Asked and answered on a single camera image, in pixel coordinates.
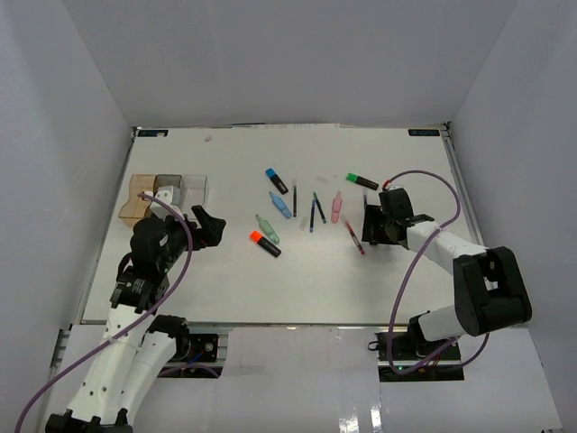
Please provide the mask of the pink transparent highlighter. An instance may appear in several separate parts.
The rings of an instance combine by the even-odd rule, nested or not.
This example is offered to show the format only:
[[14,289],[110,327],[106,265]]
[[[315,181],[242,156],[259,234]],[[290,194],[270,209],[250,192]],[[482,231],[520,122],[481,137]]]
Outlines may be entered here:
[[342,192],[338,190],[333,199],[331,208],[331,222],[333,224],[336,224],[339,221],[342,210],[342,204],[343,204]]

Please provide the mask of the orange cap black highlighter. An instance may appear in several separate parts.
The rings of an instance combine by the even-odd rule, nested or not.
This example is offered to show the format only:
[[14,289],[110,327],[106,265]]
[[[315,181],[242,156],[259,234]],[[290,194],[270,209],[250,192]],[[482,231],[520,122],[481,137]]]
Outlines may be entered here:
[[281,250],[260,232],[252,231],[250,239],[273,257],[277,258],[281,255]]

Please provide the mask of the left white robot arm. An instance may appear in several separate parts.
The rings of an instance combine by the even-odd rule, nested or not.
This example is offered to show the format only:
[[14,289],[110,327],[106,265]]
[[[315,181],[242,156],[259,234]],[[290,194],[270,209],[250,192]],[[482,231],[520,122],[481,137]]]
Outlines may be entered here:
[[169,281],[179,258],[220,244],[226,222],[199,205],[194,220],[177,211],[147,216],[133,227],[130,251],[118,266],[100,346],[78,391],[63,413],[53,413],[47,432],[131,432],[145,395],[172,360],[185,357],[190,337],[185,318],[159,314],[159,304],[183,280]]

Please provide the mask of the blue cap black highlighter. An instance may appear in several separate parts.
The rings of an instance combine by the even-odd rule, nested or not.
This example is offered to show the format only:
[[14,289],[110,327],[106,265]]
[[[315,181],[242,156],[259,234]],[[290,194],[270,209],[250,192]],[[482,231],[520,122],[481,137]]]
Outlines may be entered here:
[[287,194],[289,192],[286,184],[274,169],[268,168],[265,171],[265,174],[281,195]]

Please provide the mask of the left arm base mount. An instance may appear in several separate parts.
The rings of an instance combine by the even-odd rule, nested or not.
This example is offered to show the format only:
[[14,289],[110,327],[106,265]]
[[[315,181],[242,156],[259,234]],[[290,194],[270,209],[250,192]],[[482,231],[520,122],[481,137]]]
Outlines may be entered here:
[[218,358],[218,334],[190,334],[177,345],[177,352],[162,367],[159,378],[218,379],[223,366]]

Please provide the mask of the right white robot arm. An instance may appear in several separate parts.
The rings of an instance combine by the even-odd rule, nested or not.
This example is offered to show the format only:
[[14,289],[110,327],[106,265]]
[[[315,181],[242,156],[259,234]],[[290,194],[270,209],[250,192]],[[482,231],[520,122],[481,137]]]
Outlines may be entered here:
[[385,189],[364,209],[362,240],[414,253],[411,270],[425,257],[453,279],[453,303],[412,317],[405,333],[380,332],[371,347],[380,360],[408,355],[419,364],[439,356],[461,336],[485,336],[527,323],[533,316],[517,258],[507,247],[488,248],[446,231],[416,214],[403,188]]

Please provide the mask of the green cap black highlighter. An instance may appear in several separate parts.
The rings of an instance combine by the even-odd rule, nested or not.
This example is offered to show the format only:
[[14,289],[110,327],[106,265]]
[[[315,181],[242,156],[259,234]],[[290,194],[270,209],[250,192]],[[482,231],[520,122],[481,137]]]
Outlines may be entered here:
[[351,172],[349,172],[346,175],[346,180],[350,181],[351,183],[361,185],[361,186],[365,187],[366,189],[378,190],[380,187],[380,185],[377,182],[366,179],[362,176],[359,176],[359,175],[351,173]]

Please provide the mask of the green transparent highlighter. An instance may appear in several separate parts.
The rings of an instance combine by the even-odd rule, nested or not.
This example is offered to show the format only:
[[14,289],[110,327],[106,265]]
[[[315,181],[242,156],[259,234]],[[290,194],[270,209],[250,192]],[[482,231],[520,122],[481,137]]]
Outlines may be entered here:
[[280,238],[279,235],[276,233],[276,231],[273,229],[273,227],[271,226],[271,224],[269,223],[268,220],[266,220],[265,218],[263,218],[260,215],[256,215],[256,219],[259,225],[260,230],[262,231],[262,233],[264,235],[266,235],[266,237],[275,245],[278,245],[280,242]]

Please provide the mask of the black pen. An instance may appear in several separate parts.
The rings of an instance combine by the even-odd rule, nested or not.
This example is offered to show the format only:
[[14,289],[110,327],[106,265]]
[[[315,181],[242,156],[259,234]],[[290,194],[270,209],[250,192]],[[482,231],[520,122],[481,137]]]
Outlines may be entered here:
[[296,218],[298,215],[298,186],[297,180],[292,180],[292,216]]

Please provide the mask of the red pen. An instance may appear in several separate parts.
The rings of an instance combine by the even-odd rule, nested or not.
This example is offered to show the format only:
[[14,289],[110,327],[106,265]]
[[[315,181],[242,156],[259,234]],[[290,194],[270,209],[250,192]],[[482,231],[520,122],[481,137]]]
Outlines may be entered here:
[[353,240],[353,243],[355,244],[355,247],[358,249],[358,251],[360,252],[361,255],[365,255],[365,251],[361,245],[361,242],[359,241],[358,237],[356,236],[356,234],[353,231],[353,227],[350,224],[350,222],[348,222],[347,220],[344,221],[344,225],[350,235],[350,237]]

